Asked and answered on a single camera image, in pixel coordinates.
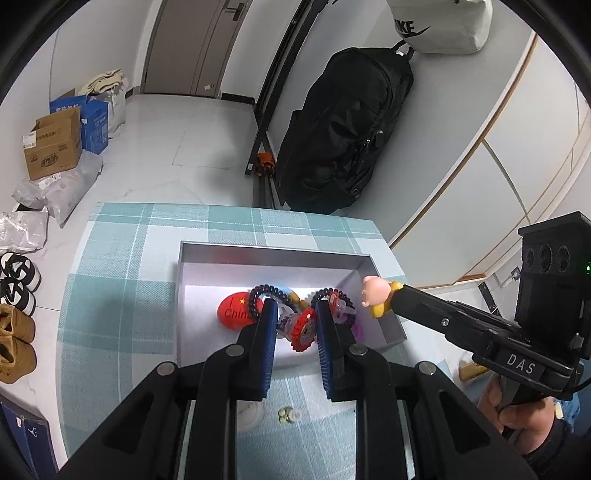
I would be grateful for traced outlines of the right hand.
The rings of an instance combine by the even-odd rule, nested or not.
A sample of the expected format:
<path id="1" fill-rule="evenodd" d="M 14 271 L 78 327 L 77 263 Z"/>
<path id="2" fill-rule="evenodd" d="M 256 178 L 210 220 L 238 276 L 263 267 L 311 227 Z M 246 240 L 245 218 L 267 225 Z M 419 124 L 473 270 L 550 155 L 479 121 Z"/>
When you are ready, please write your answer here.
<path id="1" fill-rule="evenodd" d="M 510 405 L 502 409 L 502 389 L 499 377 L 494 375 L 487 383 L 478 408 L 499 433 L 505 428 L 520 430 L 515 441 L 522 454 L 539 448 L 551 432 L 555 421 L 554 401 L 551 397 L 530 404 Z"/>

